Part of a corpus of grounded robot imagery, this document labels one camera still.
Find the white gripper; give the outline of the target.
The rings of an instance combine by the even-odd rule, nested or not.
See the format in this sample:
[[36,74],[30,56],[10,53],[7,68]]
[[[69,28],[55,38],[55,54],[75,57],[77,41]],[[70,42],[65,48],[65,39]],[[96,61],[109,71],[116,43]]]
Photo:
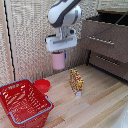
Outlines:
[[56,36],[46,38],[46,47],[50,52],[64,50],[65,59],[67,58],[67,48],[77,45],[77,37],[75,35],[68,36],[65,39],[59,39]]

